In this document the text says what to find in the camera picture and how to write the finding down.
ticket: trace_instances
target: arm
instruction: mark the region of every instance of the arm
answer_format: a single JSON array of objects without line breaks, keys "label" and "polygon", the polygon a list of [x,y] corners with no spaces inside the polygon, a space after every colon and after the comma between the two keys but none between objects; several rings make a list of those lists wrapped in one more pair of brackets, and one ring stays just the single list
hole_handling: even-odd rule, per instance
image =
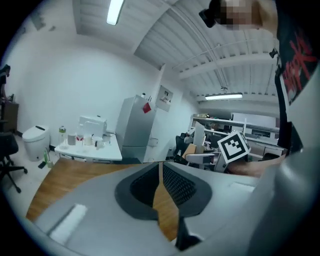
[{"label": "arm", "polygon": [[235,175],[244,175],[244,176],[252,176],[252,177],[260,177],[269,166],[279,165],[285,159],[285,155],[268,160],[268,161],[260,161],[260,162],[245,162],[243,160],[234,161],[229,163],[228,170]]}]

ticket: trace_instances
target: white table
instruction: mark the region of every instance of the white table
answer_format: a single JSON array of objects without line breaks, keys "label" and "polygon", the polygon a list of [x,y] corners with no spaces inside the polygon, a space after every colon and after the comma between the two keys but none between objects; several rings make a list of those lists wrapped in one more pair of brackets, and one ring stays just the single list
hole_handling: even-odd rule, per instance
[{"label": "white table", "polygon": [[98,149],[94,145],[86,146],[82,141],[77,141],[76,145],[68,145],[64,142],[54,151],[64,156],[85,159],[87,162],[121,161],[122,155],[116,135],[103,136],[103,141],[105,146]]}]

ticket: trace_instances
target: cabinet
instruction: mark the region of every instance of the cabinet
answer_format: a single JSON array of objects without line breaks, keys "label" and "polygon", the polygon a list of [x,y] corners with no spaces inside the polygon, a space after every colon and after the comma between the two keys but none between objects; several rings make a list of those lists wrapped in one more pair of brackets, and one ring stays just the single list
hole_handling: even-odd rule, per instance
[{"label": "cabinet", "polygon": [[1,104],[1,120],[6,120],[7,123],[3,126],[4,132],[16,132],[18,123],[19,104],[14,102]]}]

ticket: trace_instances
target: sign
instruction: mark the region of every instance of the sign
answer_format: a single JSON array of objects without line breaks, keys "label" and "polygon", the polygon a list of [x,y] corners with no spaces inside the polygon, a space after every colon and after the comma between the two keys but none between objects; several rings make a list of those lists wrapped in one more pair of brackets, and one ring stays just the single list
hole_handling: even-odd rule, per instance
[{"label": "sign", "polygon": [[225,162],[231,163],[249,154],[251,147],[242,132],[235,132],[218,141]]}]

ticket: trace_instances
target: white container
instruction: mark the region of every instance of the white container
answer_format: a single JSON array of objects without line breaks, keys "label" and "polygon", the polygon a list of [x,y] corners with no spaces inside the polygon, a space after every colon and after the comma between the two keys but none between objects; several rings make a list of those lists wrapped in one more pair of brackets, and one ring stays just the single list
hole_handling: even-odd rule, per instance
[{"label": "white container", "polygon": [[44,158],[45,149],[49,151],[49,127],[37,125],[22,134],[24,147],[30,161],[39,161]]}]

